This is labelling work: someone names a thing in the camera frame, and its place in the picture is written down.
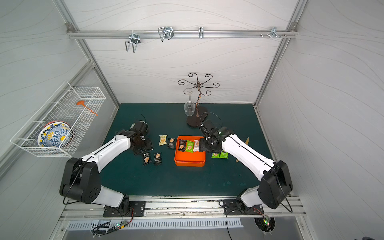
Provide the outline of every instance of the white wall panel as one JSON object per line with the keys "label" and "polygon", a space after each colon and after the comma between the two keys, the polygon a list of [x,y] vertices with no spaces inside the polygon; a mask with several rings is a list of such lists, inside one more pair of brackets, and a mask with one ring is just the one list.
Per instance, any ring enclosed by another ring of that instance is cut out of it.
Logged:
{"label": "white wall panel", "polygon": [[297,0],[65,0],[81,30],[285,29]]}
{"label": "white wall panel", "polygon": [[[9,139],[19,127],[86,62],[76,41],[66,35],[52,0],[1,1],[0,156],[11,146]],[[80,85],[102,88],[93,72]],[[104,140],[114,111],[106,97],[77,157],[98,148]],[[48,239],[64,208],[58,190],[68,158],[39,158],[20,152],[0,180],[0,239]]]}
{"label": "white wall panel", "polygon": [[91,39],[87,43],[121,103],[182,103],[187,100],[177,81],[206,73],[220,87],[202,103],[252,103],[275,55],[276,39],[143,39],[136,53],[126,52],[122,39]]}
{"label": "white wall panel", "polygon": [[316,239],[384,239],[383,12],[309,1],[259,105]]}
{"label": "white wall panel", "polygon": [[0,156],[9,139],[87,62],[50,0],[0,4]]}

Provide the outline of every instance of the black snack packet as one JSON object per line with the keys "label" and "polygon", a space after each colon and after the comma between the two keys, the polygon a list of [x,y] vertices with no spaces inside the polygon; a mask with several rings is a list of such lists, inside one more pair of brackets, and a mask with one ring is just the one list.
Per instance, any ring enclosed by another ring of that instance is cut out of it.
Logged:
{"label": "black snack packet", "polygon": [[185,152],[186,145],[187,145],[187,140],[179,139],[179,148],[177,150]]}
{"label": "black snack packet", "polygon": [[155,155],[154,165],[160,165],[161,164],[161,152],[158,152],[154,155]]}
{"label": "black snack packet", "polygon": [[174,138],[169,138],[168,139],[168,146],[167,146],[167,148],[175,149],[175,139]]}
{"label": "black snack packet", "polygon": [[149,152],[146,152],[143,154],[143,166],[147,165],[148,163],[151,163],[151,155]]}

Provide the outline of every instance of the orange tray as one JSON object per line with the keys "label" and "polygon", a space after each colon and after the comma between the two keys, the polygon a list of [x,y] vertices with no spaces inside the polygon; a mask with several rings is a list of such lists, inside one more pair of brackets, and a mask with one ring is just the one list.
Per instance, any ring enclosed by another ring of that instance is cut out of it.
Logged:
{"label": "orange tray", "polygon": [[179,136],[176,140],[175,164],[184,167],[203,167],[205,165],[205,152],[182,152],[178,151],[179,139],[195,141],[200,140],[201,136]]}

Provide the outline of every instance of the brown stand base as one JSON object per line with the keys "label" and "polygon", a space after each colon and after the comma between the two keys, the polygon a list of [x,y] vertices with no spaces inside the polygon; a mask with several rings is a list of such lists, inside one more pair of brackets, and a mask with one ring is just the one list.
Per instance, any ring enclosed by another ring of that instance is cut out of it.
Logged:
{"label": "brown stand base", "polygon": [[207,111],[208,110],[205,107],[200,107],[199,106],[199,114],[204,113],[201,116],[201,119],[200,119],[200,115],[198,117],[196,117],[196,111],[195,111],[194,115],[187,117],[187,124],[190,127],[199,127],[201,125],[201,122],[204,122],[204,119],[207,117],[208,113],[205,113]]}

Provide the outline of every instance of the blue and yellow plate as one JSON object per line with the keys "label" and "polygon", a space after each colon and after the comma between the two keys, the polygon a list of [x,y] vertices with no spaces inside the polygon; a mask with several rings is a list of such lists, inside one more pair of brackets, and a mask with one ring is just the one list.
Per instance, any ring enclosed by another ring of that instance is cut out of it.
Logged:
{"label": "blue and yellow plate", "polygon": [[71,127],[66,122],[50,122],[40,132],[37,144],[39,147],[59,147],[62,142],[67,144],[70,138],[70,129]]}

